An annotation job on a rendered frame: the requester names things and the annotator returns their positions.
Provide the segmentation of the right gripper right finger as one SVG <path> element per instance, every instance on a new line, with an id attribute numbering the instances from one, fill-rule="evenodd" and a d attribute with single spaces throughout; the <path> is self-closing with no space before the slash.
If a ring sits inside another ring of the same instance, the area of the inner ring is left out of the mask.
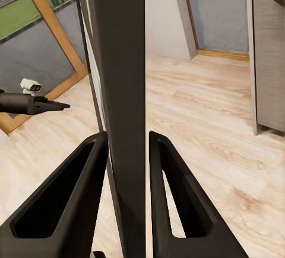
<path id="1" fill-rule="evenodd" d="M 172 142 L 149 132 L 153 258 L 249 258 Z M 186 238 L 172 234 L 163 171 Z"/>

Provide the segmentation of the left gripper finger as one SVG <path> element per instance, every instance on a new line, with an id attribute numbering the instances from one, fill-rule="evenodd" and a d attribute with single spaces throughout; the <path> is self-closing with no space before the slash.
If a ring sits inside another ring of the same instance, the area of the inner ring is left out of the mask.
<path id="1" fill-rule="evenodd" d="M 48 100 L 46 97 L 42 97 L 41 99 L 39 99 L 40 101 L 42 101 L 43 103 L 52 103 L 53 105 L 58 105 L 58 106 L 63 106 L 64 108 L 70 108 L 69 104 L 66 103 L 60 103 L 60 102 L 55 102 L 53 100 Z"/>
<path id="2" fill-rule="evenodd" d="M 33 104 L 33 113 L 37 115 L 41 112 L 63 111 L 63 106 L 53 105 L 52 103 L 43 103 L 42 101 Z"/>

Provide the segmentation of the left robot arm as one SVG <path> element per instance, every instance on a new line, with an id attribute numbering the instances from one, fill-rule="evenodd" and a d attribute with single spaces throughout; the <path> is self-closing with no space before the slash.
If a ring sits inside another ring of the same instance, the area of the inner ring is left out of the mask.
<path id="1" fill-rule="evenodd" d="M 0 90 L 0 112 L 24 115 L 37 115 L 41 112 L 63 111 L 69 104 L 48 100 L 39 96 L 41 84 L 32 79 L 23 79 L 20 86 L 23 93 L 5 93 Z"/>

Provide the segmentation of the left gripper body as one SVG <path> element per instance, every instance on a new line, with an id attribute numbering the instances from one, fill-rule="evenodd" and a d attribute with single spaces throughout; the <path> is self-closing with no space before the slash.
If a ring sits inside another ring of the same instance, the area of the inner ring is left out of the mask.
<path id="1" fill-rule="evenodd" d="M 8 100 L 9 111 L 12 114 L 35 115 L 33 104 L 40 102 L 44 96 L 32 96 L 25 93 L 12 93 Z"/>

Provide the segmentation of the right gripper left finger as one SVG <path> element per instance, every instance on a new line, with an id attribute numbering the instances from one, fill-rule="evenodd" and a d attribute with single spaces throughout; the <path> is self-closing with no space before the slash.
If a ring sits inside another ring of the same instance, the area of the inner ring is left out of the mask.
<path id="1" fill-rule="evenodd" d="M 0 225 L 0 258 L 90 258 L 109 153 L 85 140 Z"/>

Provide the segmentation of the poster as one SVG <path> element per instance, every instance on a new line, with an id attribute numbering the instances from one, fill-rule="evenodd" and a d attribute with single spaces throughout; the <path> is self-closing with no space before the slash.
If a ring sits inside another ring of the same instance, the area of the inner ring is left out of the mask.
<path id="1" fill-rule="evenodd" d="M 123 258 L 146 258 L 145 0 L 76 0 Z"/>

